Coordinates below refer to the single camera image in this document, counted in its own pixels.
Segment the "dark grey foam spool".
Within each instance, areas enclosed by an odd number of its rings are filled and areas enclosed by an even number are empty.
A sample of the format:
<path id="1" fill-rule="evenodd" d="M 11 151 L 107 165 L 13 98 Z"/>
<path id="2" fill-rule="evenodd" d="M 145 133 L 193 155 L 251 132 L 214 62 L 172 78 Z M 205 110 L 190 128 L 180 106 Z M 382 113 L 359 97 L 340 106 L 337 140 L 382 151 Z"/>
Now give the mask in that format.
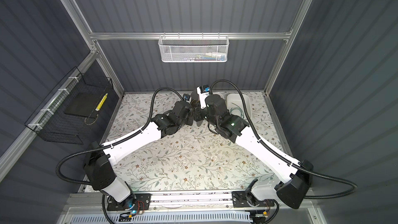
<path id="1" fill-rule="evenodd" d="M 194 89 L 190 96 L 191 96 L 190 104 L 192 105 L 192 107 L 201 109 L 201 102 L 198 94 L 198 89 Z"/>

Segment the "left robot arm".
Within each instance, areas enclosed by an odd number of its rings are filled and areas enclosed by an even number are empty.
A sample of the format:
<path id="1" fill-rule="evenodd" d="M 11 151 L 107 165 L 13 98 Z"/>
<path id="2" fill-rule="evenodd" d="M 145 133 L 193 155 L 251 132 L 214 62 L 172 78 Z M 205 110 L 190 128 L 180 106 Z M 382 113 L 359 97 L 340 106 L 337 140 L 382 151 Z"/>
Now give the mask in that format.
<path id="1" fill-rule="evenodd" d="M 164 114 L 150 118 L 146 128 L 142 127 L 138 135 L 125 135 L 112 142 L 104 143 L 110 148 L 88 153 L 85 156 L 84 170 L 94 190 L 108 194 L 124 209 L 132 209 L 137 199 L 132 189 L 120 179 L 113 166 L 124 157 L 139 148 L 157 141 L 165 136 L 175 134 L 184 125 L 193 125 L 194 109 L 187 101 L 178 101 L 174 108 Z"/>

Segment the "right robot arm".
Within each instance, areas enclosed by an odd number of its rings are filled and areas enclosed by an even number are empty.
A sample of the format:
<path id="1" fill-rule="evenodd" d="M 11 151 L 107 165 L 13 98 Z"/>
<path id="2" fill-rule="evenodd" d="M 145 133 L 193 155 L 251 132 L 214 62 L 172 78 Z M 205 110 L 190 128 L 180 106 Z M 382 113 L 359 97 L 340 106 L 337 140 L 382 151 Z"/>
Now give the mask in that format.
<path id="1" fill-rule="evenodd" d="M 258 206 L 264 200 L 281 200 L 290 208 L 298 209 L 312 183 L 312 177 L 294 168 L 299 161 L 282 152 L 261 136 L 255 136 L 253 126 L 247 120 L 230 114 L 225 100 L 208 92 L 199 95 L 201 120 L 212 125 L 215 133 L 246 149 L 280 180 L 276 185 L 257 179 L 246 188 L 244 199 L 251 206 Z"/>

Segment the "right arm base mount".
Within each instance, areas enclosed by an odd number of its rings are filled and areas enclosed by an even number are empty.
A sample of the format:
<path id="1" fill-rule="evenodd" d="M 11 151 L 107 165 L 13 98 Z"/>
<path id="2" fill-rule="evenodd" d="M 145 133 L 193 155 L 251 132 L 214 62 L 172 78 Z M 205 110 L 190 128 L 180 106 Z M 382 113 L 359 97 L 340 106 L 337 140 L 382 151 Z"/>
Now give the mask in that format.
<path id="1" fill-rule="evenodd" d="M 271 207 L 275 205 L 272 200 L 277 199 L 274 186 L 258 179 L 254 179 L 245 190 L 233 191 L 231 194 L 235 208 Z"/>

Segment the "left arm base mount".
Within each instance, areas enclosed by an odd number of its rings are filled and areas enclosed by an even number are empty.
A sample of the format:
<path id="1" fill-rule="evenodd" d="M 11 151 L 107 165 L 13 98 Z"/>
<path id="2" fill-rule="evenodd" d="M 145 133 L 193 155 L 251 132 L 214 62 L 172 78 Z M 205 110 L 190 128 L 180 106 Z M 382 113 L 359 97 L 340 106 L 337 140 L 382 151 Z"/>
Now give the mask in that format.
<path id="1" fill-rule="evenodd" d="M 149 210 L 151 194 L 132 194 L 122 202 L 116 201 L 109 196 L 106 200 L 107 211 L 146 211 Z"/>

